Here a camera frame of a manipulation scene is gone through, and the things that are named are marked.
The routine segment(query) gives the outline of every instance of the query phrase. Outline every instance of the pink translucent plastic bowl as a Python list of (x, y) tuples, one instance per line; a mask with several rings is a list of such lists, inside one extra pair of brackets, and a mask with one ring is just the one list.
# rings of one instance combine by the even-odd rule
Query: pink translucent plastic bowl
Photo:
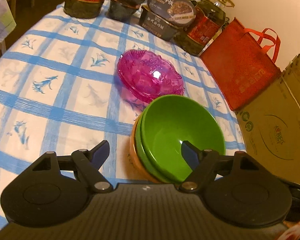
[(117, 72), (127, 89), (143, 102), (168, 94), (183, 95), (183, 80), (174, 66), (149, 50), (127, 50), (119, 59)]

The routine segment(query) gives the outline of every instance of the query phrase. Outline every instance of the blue and white checkered tablecloth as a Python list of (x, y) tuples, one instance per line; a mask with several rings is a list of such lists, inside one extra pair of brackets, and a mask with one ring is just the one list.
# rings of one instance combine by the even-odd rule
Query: blue and white checkered tablecloth
[[(0, 195), (44, 152), (69, 155), (103, 139), (111, 152), (100, 170), (111, 183), (144, 179), (128, 152), (132, 125), (145, 103), (115, 76), (128, 49), (149, 49), (169, 60), (185, 81), (185, 95), (219, 123), (227, 155), (244, 149), (235, 114), (203, 62), (148, 33), (137, 18), (130, 25), (108, 19), (109, 3), (95, 19), (71, 18), (59, 5), (0, 59)], [(0, 207), (0, 228), (6, 223)]]

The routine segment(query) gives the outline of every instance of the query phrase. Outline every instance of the red tote bag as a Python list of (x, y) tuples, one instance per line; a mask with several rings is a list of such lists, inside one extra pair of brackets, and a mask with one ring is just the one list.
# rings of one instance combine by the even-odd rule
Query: red tote bag
[[(202, 53), (200, 58), (209, 69), (231, 110), (238, 110), (255, 98), (281, 75), (274, 64), (278, 57), (280, 39), (244, 26), (236, 19)], [(258, 35), (256, 41), (250, 33)], [(272, 45), (260, 46), (263, 39)], [(267, 52), (274, 46), (271, 59)]]

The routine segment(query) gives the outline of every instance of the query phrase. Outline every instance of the yellow cardboard box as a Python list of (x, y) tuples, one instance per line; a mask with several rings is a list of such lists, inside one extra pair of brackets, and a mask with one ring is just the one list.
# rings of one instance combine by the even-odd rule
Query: yellow cardboard box
[(295, 67), (300, 62), (296, 60), (300, 58), (238, 111), (237, 119), (247, 153), (274, 175), (300, 184), (300, 82), (295, 80), (300, 79), (300, 68)]

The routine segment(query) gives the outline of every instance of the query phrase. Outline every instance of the oval food package lid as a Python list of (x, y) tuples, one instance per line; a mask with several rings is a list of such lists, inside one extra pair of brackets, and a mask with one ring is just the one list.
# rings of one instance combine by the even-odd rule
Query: oval food package lid
[(189, 26), (196, 14), (189, 0), (148, 0), (148, 6), (155, 14), (179, 27)]

